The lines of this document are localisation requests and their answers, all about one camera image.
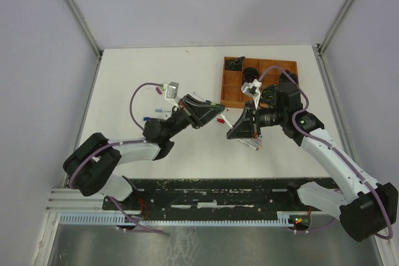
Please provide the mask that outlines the magenta capped marker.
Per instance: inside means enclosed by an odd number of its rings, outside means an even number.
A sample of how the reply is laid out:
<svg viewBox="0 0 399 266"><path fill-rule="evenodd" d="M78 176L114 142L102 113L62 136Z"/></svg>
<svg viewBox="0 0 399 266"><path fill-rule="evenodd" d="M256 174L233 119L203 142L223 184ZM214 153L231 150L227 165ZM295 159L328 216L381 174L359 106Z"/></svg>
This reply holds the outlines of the magenta capped marker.
<svg viewBox="0 0 399 266"><path fill-rule="evenodd" d="M248 146L248 147L250 147L251 149L253 149L253 150L255 150L255 151L257 151L259 148L257 147L257 146L254 146L252 143L250 143L250 142L247 142L247 141L244 141L244 140L240 140L240 139L238 139L237 140L238 142L240 142L240 143L242 143L242 144L244 144L244 145L246 145L246 146Z"/></svg>

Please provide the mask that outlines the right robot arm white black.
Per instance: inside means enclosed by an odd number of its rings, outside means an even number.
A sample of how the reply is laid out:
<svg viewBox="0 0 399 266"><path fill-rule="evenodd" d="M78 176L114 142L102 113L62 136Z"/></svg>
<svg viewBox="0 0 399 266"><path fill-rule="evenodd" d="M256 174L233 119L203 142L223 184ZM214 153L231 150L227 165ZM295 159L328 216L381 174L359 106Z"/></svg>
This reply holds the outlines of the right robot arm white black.
<svg viewBox="0 0 399 266"><path fill-rule="evenodd" d="M274 87L274 102L267 108L259 108L261 81L243 83L241 91L252 100L246 102L240 118L228 131L227 139L256 138L261 136L262 128L280 126L339 187L338 191L333 191L314 181L306 182L287 193L287 205L295 211L310 206L327 213L358 242L372 235L383 240L392 239L398 190L392 183L379 183L337 146L324 124L307 111L307 95L286 71L282 74L286 80Z"/></svg>

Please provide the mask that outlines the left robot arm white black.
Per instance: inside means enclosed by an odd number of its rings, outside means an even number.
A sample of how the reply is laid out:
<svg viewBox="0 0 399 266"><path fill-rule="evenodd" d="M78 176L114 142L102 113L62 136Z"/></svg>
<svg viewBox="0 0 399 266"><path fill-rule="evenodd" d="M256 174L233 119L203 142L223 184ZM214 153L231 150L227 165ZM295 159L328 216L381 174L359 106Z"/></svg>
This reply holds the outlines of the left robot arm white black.
<svg viewBox="0 0 399 266"><path fill-rule="evenodd" d="M132 140L110 140L102 133L92 134L63 163L69 187L84 197L102 194L116 200L125 210L138 202L135 188L128 179L113 172L121 164L163 159L174 147L171 139L187 127L200 129L224 112L225 106L201 102L185 95L167 119L150 118L143 137Z"/></svg>

